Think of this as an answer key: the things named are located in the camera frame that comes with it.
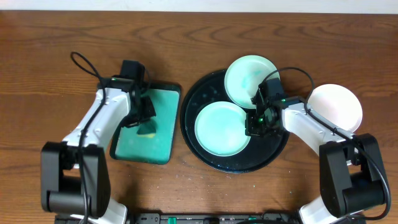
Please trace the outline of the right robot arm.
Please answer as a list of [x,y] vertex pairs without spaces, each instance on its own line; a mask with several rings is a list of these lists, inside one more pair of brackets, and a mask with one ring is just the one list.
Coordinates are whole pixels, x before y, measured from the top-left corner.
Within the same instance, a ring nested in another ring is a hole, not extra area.
[[341,219],[367,220],[360,212],[378,205],[387,216],[391,190],[376,138],[355,135],[317,113],[299,96],[256,96],[246,116],[249,136],[292,133],[319,156],[320,197],[299,210],[302,223],[336,223]]

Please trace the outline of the mint green plate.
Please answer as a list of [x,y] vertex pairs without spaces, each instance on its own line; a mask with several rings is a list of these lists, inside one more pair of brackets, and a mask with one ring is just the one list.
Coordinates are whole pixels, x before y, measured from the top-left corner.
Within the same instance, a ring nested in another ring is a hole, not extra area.
[[250,141],[245,134],[245,120],[245,111],[234,103],[210,103],[195,120],[195,137],[206,152],[219,157],[233,156]]
[[224,77],[228,97],[242,108],[255,109],[251,99],[259,84],[275,70],[275,65],[265,57],[247,55],[238,58],[228,67]]

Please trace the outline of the white plate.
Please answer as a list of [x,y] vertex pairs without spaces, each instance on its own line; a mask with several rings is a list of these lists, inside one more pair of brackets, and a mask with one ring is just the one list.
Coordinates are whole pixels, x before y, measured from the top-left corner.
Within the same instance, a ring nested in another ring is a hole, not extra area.
[[361,103],[353,92],[341,85],[325,84],[316,87],[308,103],[318,114],[352,133],[362,122]]

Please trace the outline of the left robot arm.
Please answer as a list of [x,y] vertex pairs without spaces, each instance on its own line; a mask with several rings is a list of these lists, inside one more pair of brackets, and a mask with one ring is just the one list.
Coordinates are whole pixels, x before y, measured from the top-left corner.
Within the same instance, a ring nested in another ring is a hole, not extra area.
[[114,76],[98,83],[95,100],[78,126],[40,153],[42,209],[77,223],[126,223],[127,207],[111,198],[105,151],[115,131],[155,115],[143,94],[150,82]]

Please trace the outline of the mint green plate top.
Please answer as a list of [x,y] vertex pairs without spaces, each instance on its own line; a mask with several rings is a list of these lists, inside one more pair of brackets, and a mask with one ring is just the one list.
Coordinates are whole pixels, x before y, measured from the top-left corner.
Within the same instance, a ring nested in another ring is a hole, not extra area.
[[251,99],[259,84],[275,70],[275,65],[265,57],[247,55],[238,58],[228,67],[224,77],[228,97],[242,108],[255,109]]

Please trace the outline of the dark green sponge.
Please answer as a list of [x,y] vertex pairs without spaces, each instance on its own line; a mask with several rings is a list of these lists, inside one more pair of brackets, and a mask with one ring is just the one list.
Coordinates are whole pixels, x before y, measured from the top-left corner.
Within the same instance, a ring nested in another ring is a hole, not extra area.
[[138,126],[137,135],[143,138],[153,138],[157,132],[157,124],[153,119],[145,121]]

